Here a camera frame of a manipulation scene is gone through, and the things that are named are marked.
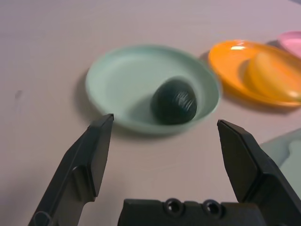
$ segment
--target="plate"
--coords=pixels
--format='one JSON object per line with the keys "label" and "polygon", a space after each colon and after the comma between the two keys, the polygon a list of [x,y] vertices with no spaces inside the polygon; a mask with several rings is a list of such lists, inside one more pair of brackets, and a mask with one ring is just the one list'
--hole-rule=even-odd
{"label": "plate", "polygon": [[278,37],[282,48],[301,59],[301,31],[285,32]]}
{"label": "plate", "polygon": [[276,137],[260,147],[276,163],[301,198],[301,129]]}
{"label": "plate", "polygon": [[298,107],[300,102],[281,101],[268,98],[248,86],[244,80],[249,60],[260,52],[276,54],[277,57],[299,64],[299,59],[280,49],[245,40],[230,40],[218,43],[209,52],[209,62],[219,75],[225,90],[228,92],[269,106]]}
{"label": "plate", "polygon": [[[188,123],[163,125],[151,113],[151,98],[161,84],[173,77],[191,84],[198,110]],[[117,124],[156,135],[191,128],[216,109],[221,96],[216,76],[204,63],[183,51],[155,45],[118,49],[99,58],[88,71],[86,91],[100,113],[113,113]]]}

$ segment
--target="light blue object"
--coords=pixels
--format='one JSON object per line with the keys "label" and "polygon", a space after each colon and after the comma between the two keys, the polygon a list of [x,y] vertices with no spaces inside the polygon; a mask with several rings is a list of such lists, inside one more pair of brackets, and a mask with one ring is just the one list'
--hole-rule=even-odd
{"label": "light blue object", "polygon": [[[192,86],[198,110],[188,123],[163,125],[151,113],[151,98],[160,85],[173,77]],[[100,113],[113,113],[117,124],[156,135],[189,129],[212,113],[221,97],[216,76],[203,62],[183,51],[154,45],[118,49],[99,58],[87,74],[86,90]]]}
{"label": "light blue object", "polygon": [[260,145],[301,198],[301,129]]}

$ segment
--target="orange plate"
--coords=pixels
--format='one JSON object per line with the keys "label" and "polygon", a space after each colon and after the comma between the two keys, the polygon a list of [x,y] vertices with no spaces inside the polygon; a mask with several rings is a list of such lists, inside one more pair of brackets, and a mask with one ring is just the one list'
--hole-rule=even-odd
{"label": "orange plate", "polygon": [[285,102],[262,96],[243,83],[248,61],[259,52],[277,54],[278,57],[297,61],[297,64],[301,63],[299,59],[280,49],[245,40],[224,41],[216,44],[210,50],[209,62],[221,78],[225,90],[236,96],[270,106],[301,106],[300,102]]}

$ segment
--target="plastic plate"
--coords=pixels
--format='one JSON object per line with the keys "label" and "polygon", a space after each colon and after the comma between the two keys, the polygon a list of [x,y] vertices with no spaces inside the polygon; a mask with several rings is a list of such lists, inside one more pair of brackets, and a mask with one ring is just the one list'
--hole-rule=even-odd
{"label": "plastic plate", "polygon": [[264,105],[276,107],[298,107],[300,102],[281,101],[256,92],[244,80],[249,60],[260,52],[275,54],[286,61],[299,64],[299,59],[280,49],[245,40],[231,40],[216,44],[210,50],[209,62],[219,75],[225,89],[239,97]]}
{"label": "plastic plate", "polygon": [[[188,123],[163,125],[153,117],[150,102],[157,88],[173,77],[192,85],[198,110]],[[87,74],[86,91],[100,113],[113,113],[117,124],[156,135],[192,127],[215,110],[221,96],[216,76],[204,63],[183,51],[154,45],[118,49],[96,60]]]}

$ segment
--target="light green plate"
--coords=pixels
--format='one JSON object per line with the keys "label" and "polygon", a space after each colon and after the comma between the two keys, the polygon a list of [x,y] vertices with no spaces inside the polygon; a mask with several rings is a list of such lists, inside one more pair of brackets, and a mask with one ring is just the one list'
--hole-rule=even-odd
{"label": "light green plate", "polygon": [[[188,81],[197,97],[195,118],[182,125],[162,125],[150,111],[152,95],[166,80]],[[86,78],[92,104],[103,114],[113,113],[115,122],[128,129],[168,135],[182,132],[208,116],[221,96],[216,76],[197,58],[183,51],[154,45],[115,50],[96,60]]]}

